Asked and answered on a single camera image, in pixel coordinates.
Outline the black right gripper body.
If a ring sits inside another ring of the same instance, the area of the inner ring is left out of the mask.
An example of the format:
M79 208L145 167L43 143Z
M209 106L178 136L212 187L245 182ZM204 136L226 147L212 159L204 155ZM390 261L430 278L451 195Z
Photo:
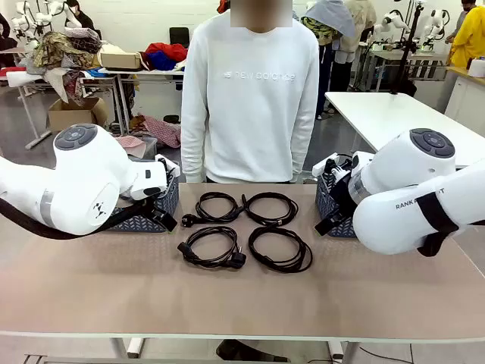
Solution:
M330 220L333 224L342 224L346 219L351 218L357 207L349 192L350 176L345 176L335 183L330 196L336 203Z

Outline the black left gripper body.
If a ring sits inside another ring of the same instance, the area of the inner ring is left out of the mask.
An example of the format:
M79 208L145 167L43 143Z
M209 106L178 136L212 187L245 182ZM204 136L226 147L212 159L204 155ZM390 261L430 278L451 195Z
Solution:
M159 206L158 194L145 198L145 202L142 209L142 215L145 218L163 218L167 211Z

